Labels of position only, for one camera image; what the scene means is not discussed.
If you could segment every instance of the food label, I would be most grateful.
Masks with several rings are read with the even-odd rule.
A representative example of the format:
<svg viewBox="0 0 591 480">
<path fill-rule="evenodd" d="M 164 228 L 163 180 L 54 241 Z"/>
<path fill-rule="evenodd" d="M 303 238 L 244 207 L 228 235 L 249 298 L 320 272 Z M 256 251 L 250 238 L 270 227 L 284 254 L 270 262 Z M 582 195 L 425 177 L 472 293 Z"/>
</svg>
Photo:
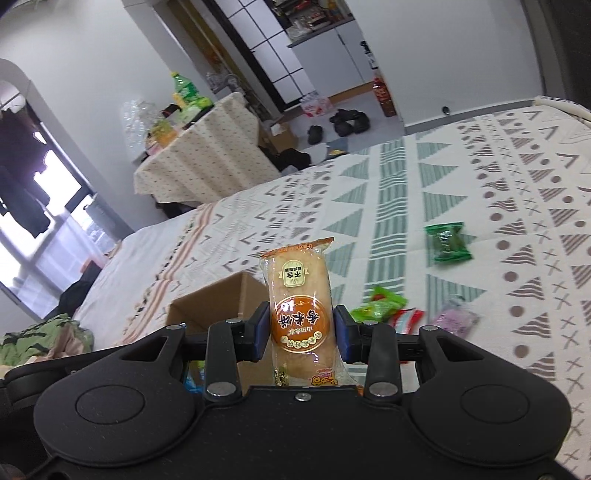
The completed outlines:
<svg viewBox="0 0 591 480">
<path fill-rule="evenodd" d="M 316 372 L 310 382 L 313 387 L 322 387 L 324 385 L 338 385 L 339 382 L 335 378 L 335 371 L 332 368 L 323 368 Z"/>
<path fill-rule="evenodd" d="M 311 352 L 326 340 L 330 319 L 317 299 L 294 295 L 277 304 L 271 319 L 271 332 L 273 340 L 283 350 Z"/>
<path fill-rule="evenodd" d="M 300 287 L 306 283 L 306 274 L 308 271 L 304 268 L 302 262 L 289 260 L 283 264 L 279 273 L 279 278 L 283 278 L 283 284 L 287 287 Z"/>
</svg>

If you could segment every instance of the floor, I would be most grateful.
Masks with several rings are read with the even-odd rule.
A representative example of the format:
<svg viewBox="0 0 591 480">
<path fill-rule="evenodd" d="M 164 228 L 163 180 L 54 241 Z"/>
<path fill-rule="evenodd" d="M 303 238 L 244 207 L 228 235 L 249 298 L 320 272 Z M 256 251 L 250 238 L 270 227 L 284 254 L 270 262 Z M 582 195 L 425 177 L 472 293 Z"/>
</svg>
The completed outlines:
<svg viewBox="0 0 591 480">
<path fill-rule="evenodd" d="M 371 121 L 371 128 L 362 134 L 351 134 L 341 139 L 335 132 L 334 125 L 329 118 L 337 108 L 345 110 L 359 110 L 367 114 Z M 404 135 L 404 127 L 399 117 L 386 118 L 373 92 L 363 93 L 352 99 L 335 104 L 335 110 L 327 115 L 310 118 L 300 115 L 289 122 L 291 130 L 299 138 L 298 149 L 307 151 L 313 157 L 323 156 L 328 147 L 338 148 L 354 153 L 364 148 L 388 142 Z M 320 125 L 324 129 L 324 144 L 310 147 L 308 145 L 308 129 L 312 125 Z"/>
</svg>

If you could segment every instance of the cardboard box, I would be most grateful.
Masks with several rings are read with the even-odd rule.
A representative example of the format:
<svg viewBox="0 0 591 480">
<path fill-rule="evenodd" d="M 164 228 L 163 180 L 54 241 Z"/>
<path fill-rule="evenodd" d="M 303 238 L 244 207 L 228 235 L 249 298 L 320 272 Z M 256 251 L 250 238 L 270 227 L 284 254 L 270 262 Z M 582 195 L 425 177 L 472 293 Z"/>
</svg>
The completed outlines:
<svg viewBox="0 0 591 480">
<path fill-rule="evenodd" d="M 289 124 L 280 124 L 283 132 L 279 135 L 269 134 L 269 140 L 277 150 L 277 153 L 281 153 L 288 148 L 297 148 L 298 138 L 291 131 Z"/>
<path fill-rule="evenodd" d="M 265 130 L 265 128 L 259 123 L 259 139 L 258 139 L 258 146 L 262 148 L 266 148 L 271 155 L 277 155 L 278 151 L 275 148 L 275 145 L 271 142 L 270 133 Z"/>
<path fill-rule="evenodd" d="M 187 324 L 187 335 L 206 333 L 210 325 L 223 320 L 248 320 L 262 301 L 269 301 L 267 287 L 247 273 L 236 273 L 174 300 L 170 304 L 166 325 L 184 322 Z M 238 363 L 244 393 L 250 385 L 274 384 L 270 341 L 259 362 Z M 190 372 L 195 383 L 200 385 L 202 382 L 196 362 L 191 362 Z"/>
</svg>

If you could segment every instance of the pink snack bag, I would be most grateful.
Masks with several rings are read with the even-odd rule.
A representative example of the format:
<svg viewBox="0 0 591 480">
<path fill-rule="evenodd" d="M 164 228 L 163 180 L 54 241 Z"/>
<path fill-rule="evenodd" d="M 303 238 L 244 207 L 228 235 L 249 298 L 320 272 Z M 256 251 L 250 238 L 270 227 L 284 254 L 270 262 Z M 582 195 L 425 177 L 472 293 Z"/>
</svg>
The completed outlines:
<svg viewBox="0 0 591 480">
<path fill-rule="evenodd" d="M 445 302 L 439 314 L 433 317 L 432 324 L 460 338 L 466 338 L 479 319 L 476 313 L 466 307 L 464 299 L 457 297 Z"/>
</svg>

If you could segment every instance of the arched doorway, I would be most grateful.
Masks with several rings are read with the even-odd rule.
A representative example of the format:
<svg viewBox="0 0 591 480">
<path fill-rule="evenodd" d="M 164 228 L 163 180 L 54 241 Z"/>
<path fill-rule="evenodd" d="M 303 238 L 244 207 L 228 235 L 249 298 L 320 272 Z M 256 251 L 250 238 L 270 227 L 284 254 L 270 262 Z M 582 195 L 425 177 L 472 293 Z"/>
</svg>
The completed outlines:
<svg viewBox="0 0 591 480">
<path fill-rule="evenodd" d="M 85 211 L 94 191 L 50 135 L 54 118 L 32 82 L 1 62 L 0 282 L 43 318 L 115 244 Z"/>
</svg>

